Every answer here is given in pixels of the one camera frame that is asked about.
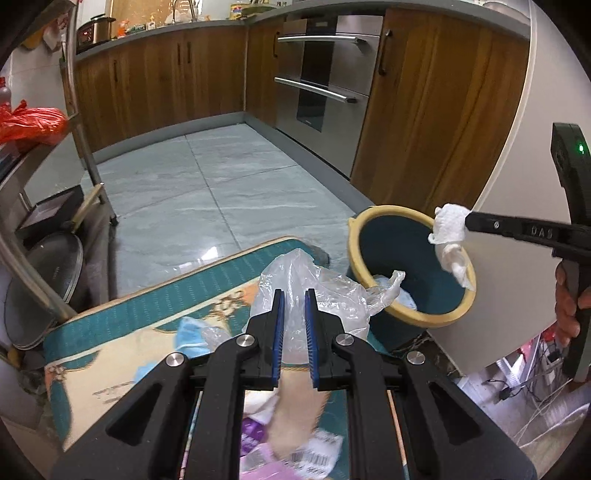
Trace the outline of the person's right hand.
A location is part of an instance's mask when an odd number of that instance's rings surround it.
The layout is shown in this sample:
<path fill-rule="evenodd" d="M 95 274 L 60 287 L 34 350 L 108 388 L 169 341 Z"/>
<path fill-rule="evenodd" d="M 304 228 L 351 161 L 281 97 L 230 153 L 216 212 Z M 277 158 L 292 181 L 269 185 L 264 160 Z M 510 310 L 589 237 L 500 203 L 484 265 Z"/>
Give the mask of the person's right hand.
<path fill-rule="evenodd" d="M 576 313 L 590 308 L 590 289 L 587 288 L 575 299 L 569 292 L 563 263 L 557 265 L 555 279 L 556 338 L 563 347 L 567 347 L 580 334 L 581 325 Z"/>

